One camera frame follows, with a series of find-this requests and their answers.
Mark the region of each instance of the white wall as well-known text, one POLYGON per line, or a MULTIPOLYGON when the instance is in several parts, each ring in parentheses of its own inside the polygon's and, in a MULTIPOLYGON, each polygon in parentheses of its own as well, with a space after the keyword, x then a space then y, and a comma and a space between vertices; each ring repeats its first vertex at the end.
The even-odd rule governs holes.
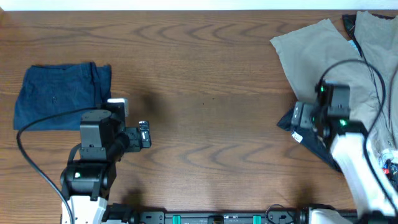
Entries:
POLYGON ((5 11, 398 9, 398 0, 0 0, 5 11))

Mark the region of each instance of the dark blue towel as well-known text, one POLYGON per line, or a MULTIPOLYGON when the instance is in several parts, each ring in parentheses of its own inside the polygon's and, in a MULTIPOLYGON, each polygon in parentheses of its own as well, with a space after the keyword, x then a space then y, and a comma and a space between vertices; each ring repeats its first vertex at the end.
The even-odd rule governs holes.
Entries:
MULTIPOLYGON (((95 63, 31 66, 15 104, 14 129, 53 114, 96 106, 111 97, 111 67, 95 63)), ((29 130, 79 130, 75 113, 33 125, 29 130)))

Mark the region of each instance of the white tag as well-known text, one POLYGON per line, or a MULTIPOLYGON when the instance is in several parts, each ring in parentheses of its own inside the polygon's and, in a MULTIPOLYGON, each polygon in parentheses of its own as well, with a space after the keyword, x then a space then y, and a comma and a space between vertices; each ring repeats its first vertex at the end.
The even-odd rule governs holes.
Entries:
POLYGON ((292 136, 298 143, 300 143, 303 140, 303 136, 297 134, 297 132, 295 131, 292 133, 292 136))

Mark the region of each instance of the blue object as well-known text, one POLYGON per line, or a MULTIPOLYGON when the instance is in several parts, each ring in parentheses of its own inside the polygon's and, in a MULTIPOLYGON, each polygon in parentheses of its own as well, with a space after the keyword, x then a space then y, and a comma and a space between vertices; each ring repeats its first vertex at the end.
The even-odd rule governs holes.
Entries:
MULTIPOLYGON (((47 116, 96 106, 111 97, 111 66, 31 66, 15 104, 14 129, 47 116)), ((28 130, 79 130, 85 111, 35 124, 28 130)))

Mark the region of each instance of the wooden tabletop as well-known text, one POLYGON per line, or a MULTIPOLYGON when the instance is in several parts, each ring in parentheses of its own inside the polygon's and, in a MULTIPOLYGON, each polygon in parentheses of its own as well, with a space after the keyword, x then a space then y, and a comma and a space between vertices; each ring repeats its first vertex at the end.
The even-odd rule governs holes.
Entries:
MULTIPOLYGON (((128 125, 149 120, 153 146, 125 154, 109 202, 139 209, 354 208, 344 177, 276 126, 295 103, 269 40, 353 11, 7 12, 0 28, 0 223, 58 223, 61 201, 26 163, 12 130, 32 64, 112 65, 128 125)), ((394 15, 396 12, 378 12, 394 15)), ((25 133, 58 184, 77 131, 25 133)))

